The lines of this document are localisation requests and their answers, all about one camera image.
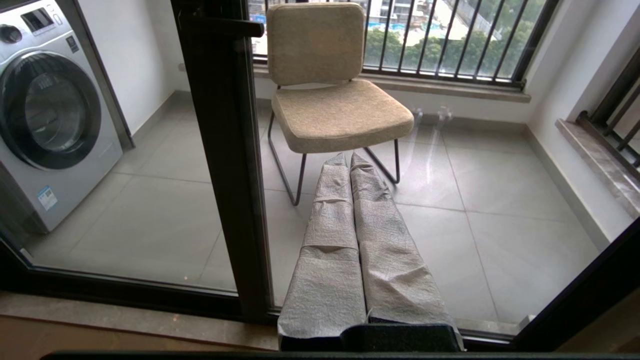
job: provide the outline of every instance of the metal railing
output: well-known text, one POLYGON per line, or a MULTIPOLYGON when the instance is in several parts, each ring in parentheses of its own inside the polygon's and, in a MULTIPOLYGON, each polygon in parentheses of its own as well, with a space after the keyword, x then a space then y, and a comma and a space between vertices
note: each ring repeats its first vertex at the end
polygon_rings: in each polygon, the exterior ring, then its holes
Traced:
MULTIPOLYGON (((366 12, 363 72, 523 88, 559 0, 331 1, 366 12)), ((296 0, 249 0, 250 15, 266 23, 270 5, 288 2, 296 0)), ((264 37, 254 40, 254 54, 266 61, 264 37)))
POLYGON ((640 181, 640 49, 636 51, 591 116, 577 123, 640 181))

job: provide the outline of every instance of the stone ledge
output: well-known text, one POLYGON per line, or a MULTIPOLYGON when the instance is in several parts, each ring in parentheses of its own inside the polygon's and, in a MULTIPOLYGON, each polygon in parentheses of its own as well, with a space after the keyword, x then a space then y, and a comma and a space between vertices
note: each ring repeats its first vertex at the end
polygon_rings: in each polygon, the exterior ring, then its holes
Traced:
POLYGON ((640 188, 633 176, 579 125, 558 119, 556 127, 627 213, 640 217, 640 188))
MULTIPOLYGON (((256 78, 270 79, 269 70, 265 64, 253 64, 253 75, 256 78)), ((497 88, 487 85, 466 85, 448 81, 405 78, 402 76, 377 75, 362 73, 358 79, 369 80, 384 90, 405 92, 419 92, 446 96, 469 97, 495 101, 531 102, 531 96, 521 91, 497 88)))

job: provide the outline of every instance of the washing machine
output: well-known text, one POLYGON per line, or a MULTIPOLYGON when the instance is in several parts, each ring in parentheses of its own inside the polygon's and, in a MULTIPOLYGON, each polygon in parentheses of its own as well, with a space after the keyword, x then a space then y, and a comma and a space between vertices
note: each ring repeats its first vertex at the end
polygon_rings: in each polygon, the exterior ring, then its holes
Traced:
POLYGON ((78 38, 54 0, 0 10, 0 221, 48 233, 122 148, 78 38))

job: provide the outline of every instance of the beige chair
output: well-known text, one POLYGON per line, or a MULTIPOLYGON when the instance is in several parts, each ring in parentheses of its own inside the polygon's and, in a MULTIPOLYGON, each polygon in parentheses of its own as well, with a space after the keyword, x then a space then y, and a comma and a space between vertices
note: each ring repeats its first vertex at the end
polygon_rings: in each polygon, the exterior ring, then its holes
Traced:
POLYGON ((362 70, 364 13, 354 3, 301 3, 269 7, 269 74, 278 85, 268 138, 280 175, 294 206, 300 202, 307 154, 363 147, 392 183, 400 181, 398 138, 411 132, 413 115, 366 80, 362 70), (281 86, 329 83, 311 90, 281 86), (293 195, 271 139, 277 117, 289 148, 302 154, 298 191, 293 195), (369 146, 394 141, 396 177, 369 146))

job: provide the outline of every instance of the marble window sill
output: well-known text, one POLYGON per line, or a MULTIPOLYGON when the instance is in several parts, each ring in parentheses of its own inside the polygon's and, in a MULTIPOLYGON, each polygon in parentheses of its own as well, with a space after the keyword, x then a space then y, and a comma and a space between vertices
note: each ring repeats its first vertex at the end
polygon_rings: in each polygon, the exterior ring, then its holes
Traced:
MULTIPOLYGON (((267 65, 254 63, 253 75, 256 78, 269 79, 267 65)), ((437 81, 418 78, 406 78, 403 76, 377 75, 362 73, 358 79, 369 80, 384 90, 405 92, 419 92, 424 94, 436 94, 474 99, 487 99, 507 102, 531 102, 531 96, 519 90, 499 88, 488 85, 461 84, 452 81, 437 81)))
POLYGON ((558 119, 556 127, 627 213, 640 217, 640 186, 634 177, 579 125, 558 119))
POLYGON ((276 327, 0 291, 0 316, 246 348, 278 350, 276 327))

